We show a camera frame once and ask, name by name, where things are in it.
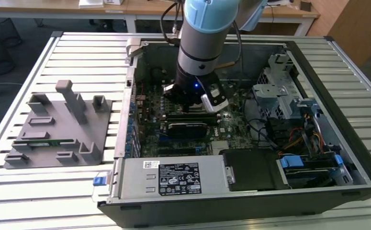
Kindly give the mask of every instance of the barcode sticker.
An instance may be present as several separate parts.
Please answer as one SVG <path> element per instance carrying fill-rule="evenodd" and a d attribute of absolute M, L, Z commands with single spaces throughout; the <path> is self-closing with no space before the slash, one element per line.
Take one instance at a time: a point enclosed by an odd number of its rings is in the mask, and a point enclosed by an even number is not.
<path fill-rule="evenodd" d="M 158 169 L 160 161 L 144 161 L 143 169 Z"/>

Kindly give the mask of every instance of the printed label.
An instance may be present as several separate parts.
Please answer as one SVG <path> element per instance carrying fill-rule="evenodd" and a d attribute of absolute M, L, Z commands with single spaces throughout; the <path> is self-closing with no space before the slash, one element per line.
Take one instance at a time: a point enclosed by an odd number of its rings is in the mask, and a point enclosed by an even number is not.
<path fill-rule="evenodd" d="M 159 194 L 162 196 L 202 193 L 198 163 L 159 165 Z"/>
<path fill-rule="evenodd" d="M 144 161 L 143 162 L 143 169 L 158 169 L 160 161 Z"/>
<path fill-rule="evenodd" d="M 123 13 L 123 11 L 106 11 L 106 13 Z"/>

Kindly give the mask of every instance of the blue tab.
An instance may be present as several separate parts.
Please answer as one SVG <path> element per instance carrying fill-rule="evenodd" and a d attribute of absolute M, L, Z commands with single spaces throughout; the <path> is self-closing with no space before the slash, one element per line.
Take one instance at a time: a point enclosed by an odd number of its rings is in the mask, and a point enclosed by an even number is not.
<path fill-rule="evenodd" d="M 286 156 L 283 159 L 287 161 L 289 167 L 303 167 L 303 161 L 301 156 Z"/>
<path fill-rule="evenodd" d="M 281 159 L 282 168 L 287 168 L 289 164 L 285 158 Z"/>
<path fill-rule="evenodd" d="M 94 178 L 94 186 L 104 186 L 107 185 L 107 176 L 96 176 Z"/>
<path fill-rule="evenodd" d="M 337 160 L 338 165 L 343 165 L 345 164 L 341 155 L 334 155 L 334 159 Z"/>

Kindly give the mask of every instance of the gray floor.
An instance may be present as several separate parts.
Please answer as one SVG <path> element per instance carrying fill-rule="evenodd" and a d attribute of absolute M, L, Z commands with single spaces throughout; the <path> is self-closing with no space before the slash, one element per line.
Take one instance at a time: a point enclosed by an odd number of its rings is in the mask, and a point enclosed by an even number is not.
<path fill-rule="evenodd" d="M 16 69 L 0 76 L 0 82 L 23 83 L 35 61 L 40 55 L 52 31 L 68 32 L 95 32 L 96 27 L 90 25 L 88 20 L 62 20 L 46 19 L 44 27 L 36 27 L 32 19 L 14 19 L 15 26 L 23 38 L 23 44 L 10 49 L 10 53 L 16 62 Z M 156 21 L 147 23 L 139 22 L 138 31 L 140 33 L 159 33 Z M 115 20 L 116 32 L 127 32 L 124 22 Z M 371 58 L 362 67 L 363 72 L 371 80 Z M 6 115 L 7 109 L 16 97 L 20 86 L 0 85 L 0 121 Z"/>

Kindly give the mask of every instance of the aluminum extrusion table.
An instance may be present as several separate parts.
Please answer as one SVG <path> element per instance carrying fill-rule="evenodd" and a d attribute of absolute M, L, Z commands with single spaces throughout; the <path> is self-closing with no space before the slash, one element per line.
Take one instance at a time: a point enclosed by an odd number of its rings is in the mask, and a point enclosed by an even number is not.
<path fill-rule="evenodd" d="M 112 169 L 114 147 L 122 108 L 130 37 L 162 38 L 159 34 L 64 33 L 50 38 L 36 65 L 0 124 L 0 229 L 116 230 L 95 201 L 106 200 L 108 187 L 92 187 L 92 178 Z M 246 36 L 245 40 L 294 40 L 310 61 L 366 147 L 371 151 L 371 82 L 335 44 L 322 37 Z M 102 165 L 62 168 L 3 168 L 4 157 L 18 136 L 34 92 L 51 100 L 58 80 L 70 79 L 83 99 L 104 95 L 114 101 Z M 309 89 L 302 79 L 303 88 Z M 321 215 L 205 223 L 154 229 L 371 229 L 371 199 L 347 203 Z"/>

